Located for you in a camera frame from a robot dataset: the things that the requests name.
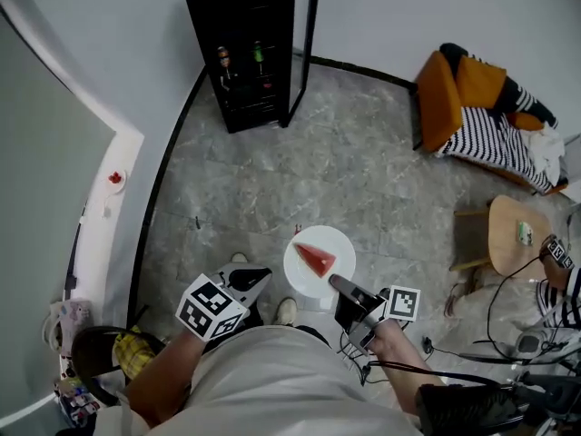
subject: black mini fridge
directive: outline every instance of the black mini fridge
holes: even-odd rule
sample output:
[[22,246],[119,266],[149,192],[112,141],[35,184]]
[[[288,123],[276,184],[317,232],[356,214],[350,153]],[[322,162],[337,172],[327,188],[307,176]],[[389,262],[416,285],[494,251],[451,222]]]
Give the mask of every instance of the black mini fridge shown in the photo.
[[307,87],[318,0],[186,0],[230,133],[289,125]]

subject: white plate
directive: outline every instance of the white plate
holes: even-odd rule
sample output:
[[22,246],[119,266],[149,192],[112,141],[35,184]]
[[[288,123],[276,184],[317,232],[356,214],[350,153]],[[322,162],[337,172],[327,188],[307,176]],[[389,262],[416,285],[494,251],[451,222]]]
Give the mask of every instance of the white plate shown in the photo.
[[[302,260],[295,243],[306,243],[331,253],[337,257],[329,272],[320,278]],[[311,226],[296,234],[287,245],[284,253],[284,273],[290,285],[302,295],[314,299],[328,299],[335,294],[329,284],[332,274],[340,274],[348,280],[355,272],[355,249],[349,238],[341,231],[330,226]]]

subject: white wall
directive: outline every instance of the white wall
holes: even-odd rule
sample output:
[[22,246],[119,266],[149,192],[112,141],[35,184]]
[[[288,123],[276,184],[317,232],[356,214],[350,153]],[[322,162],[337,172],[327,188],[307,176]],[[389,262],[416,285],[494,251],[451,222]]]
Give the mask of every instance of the white wall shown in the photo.
[[454,42],[491,63],[581,133],[581,0],[320,0],[313,54],[413,81]]
[[185,0],[33,1],[93,91],[106,98],[101,107],[111,107],[143,135],[137,160],[128,165],[133,170],[104,267],[109,308],[103,321],[124,325],[145,207],[202,56]]

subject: red object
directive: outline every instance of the red object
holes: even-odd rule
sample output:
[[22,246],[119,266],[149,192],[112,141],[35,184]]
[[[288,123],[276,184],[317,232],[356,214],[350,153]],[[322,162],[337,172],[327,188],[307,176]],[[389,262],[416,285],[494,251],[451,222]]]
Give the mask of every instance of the red object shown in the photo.
[[121,182],[121,175],[117,172],[113,173],[111,176],[109,176],[107,178],[109,181],[111,181],[113,184],[118,184]]
[[307,245],[306,243],[295,243],[295,248],[302,260],[319,276],[322,278],[333,266],[337,257],[331,255],[317,247]]

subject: watermelon slice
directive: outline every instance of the watermelon slice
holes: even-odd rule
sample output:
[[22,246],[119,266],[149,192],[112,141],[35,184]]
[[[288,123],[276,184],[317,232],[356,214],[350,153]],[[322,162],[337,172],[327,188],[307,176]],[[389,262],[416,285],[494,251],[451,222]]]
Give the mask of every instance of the watermelon slice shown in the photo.
[[333,266],[337,257],[331,255],[317,247],[307,245],[306,243],[295,243],[295,248],[302,260],[319,276],[322,278]]

